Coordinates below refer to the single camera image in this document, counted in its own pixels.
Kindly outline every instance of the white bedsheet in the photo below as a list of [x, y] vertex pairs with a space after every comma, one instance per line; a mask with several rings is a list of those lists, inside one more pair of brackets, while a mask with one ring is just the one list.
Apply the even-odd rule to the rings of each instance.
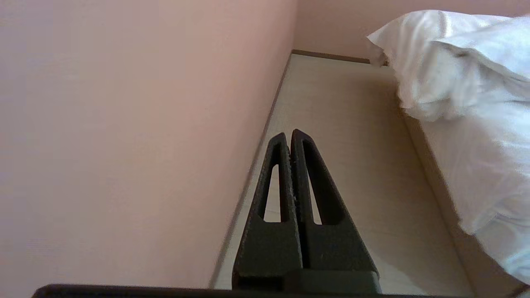
[[530, 284], [530, 103], [479, 105], [421, 125], [462, 229]]

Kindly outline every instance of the bedding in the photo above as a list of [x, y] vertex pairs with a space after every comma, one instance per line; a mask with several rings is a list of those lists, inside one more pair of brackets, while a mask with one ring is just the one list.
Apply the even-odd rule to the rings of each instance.
[[530, 284], [530, 103], [483, 104], [421, 126], [462, 229]]
[[370, 34], [372, 61], [388, 58], [405, 111], [434, 121], [469, 107], [530, 98], [530, 16], [408, 13]]

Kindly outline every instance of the bed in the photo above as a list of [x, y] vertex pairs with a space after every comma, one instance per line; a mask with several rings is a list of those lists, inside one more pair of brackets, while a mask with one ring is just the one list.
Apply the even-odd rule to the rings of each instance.
[[[443, 163], [442, 160], [451, 160], [448, 154], [443, 154], [440, 150], [449, 146], [453, 147], [454, 150], [455, 146], [451, 144], [451, 141], [444, 142], [444, 133], [440, 132], [448, 133], [451, 130], [460, 130], [461, 127], [465, 126], [467, 120], [460, 124], [444, 120], [440, 122], [420, 122], [405, 113], [403, 113], [403, 118], [418, 152], [418, 157], [425, 169], [427, 179], [438, 200], [446, 225], [453, 237], [458, 255], [477, 296], [517, 297], [521, 292], [528, 291], [527, 285], [507, 274], [498, 262], [484, 252], [484, 246], [488, 246], [488, 241], [491, 242], [492, 239], [499, 235], [497, 219], [491, 220], [491, 225], [487, 224], [476, 235], [469, 235], [460, 227], [460, 218], [455, 212], [454, 204], [454, 201], [458, 199], [455, 199], [451, 193], [452, 191], [450, 191], [450, 189], [453, 189], [453, 186], [449, 186], [451, 183], [450, 179], [445, 178], [445, 176], [453, 175], [452, 177], [456, 179], [455, 175], [458, 174], [455, 174], [455, 170], [458, 166], [454, 166], [451, 170], [445, 165], [439, 165]], [[510, 251], [510, 247], [499, 251]]]
[[418, 11], [368, 36], [370, 61], [389, 61], [401, 107], [419, 119], [405, 115], [478, 296], [530, 284], [529, 25]]

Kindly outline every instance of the floor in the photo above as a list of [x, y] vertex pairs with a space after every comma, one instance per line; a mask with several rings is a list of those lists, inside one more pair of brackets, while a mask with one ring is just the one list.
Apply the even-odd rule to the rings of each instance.
[[[389, 68], [292, 55], [266, 140], [295, 128], [316, 142], [381, 275], [384, 293], [472, 296], [395, 99]], [[267, 142], [253, 169], [216, 288], [231, 272]], [[277, 201], [273, 175], [269, 202]], [[268, 203], [266, 220], [279, 221]]]

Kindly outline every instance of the brown baseboard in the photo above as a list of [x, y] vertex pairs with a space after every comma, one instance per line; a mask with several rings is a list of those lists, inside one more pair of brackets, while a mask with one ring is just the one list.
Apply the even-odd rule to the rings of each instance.
[[357, 62], [357, 63], [368, 63], [368, 64], [370, 63], [370, 60], [364, 59], [364, 58], [356, 58], [356, 57], [349, 57], [349, 56], [326, 54], [326, 53], [319, 53], [319, 52], [310, 52], [310, 51], [304, 51], [304, 50], [293, 50], [291, 53], [292, 54], [297, 54], [297, 55], [304, 55], [304, 56], [311, 56], [311, 57], [318, 57], [318, 58], [326, 58], [326, 59], [333, 59], [333, 60], [342, 60], [342, 61], [350, 61], [350, 62]]
[[243, 201], [245, 199], [246, 191], [248, 190], [249, 185], [250, 185], [250, 180], [252, 179], [252, 172], [256, 166], [260, 166], [260, 165], [256, 165], [256, 161], [258, 160], [258, 155], [260, 153], [260, 148], [263, 142], [266, 142], [265, 136], [267, 134], [267, 128], [269, 128], [270, 118], [272, 117], [272, 113], [274, 112], [274, 107], [276, 106], [276, 101], [278, 100], [278, 95], [280, 94], [281, 86], [284, 83], [285, 75], [287, 74], [287, 69], [289, 68], [290, 61], [291, 61], [291, 55], [289, 55], [289, 57], [287, 58], [287, 63], [285, 64], [284, 72], [281, 74], [280, 82], [278, 83], [278, 87], [276, 88], [276, 93], [272, 101], [272, 106], [270, 107], [269, 114], [267, 115], [267, 121], [265, 122], [263, 131], [261, 132], [261, 137], [260, 137], [258, 147], [256, 147], [256, 151], [254, 152], [254, 158], [252, 159], [252, 164], [250, 165], [250, 170], [246, 176], [243, 191], [240, 193], [239, 200], [237, 201], [234, 214], [232, 215], [232, 220], [230, 221], [230, 224], [228, 227], [228, 232], [225, 235], [225, 240], [223, 241], [223, 246], [221, 246], [221, 251], [219, 252], [219, 255], [217, 257], [217, 261], [215, 263], [215, 268], [214, 268], [214, 273], [212, 274], [212, 276], [210, 277], [210, 281], [208, 282], [209, 289], [212, 289], [215, 287], [215, 281], [219, 277], [221, 266], [223, 265], [223, 260], [226, 257], [226, 252], [228, 250], [228, 244], [230, 243], [232, 232], [234, 231], [235, 224], [239, 216], [239, 212], [243, 206]]

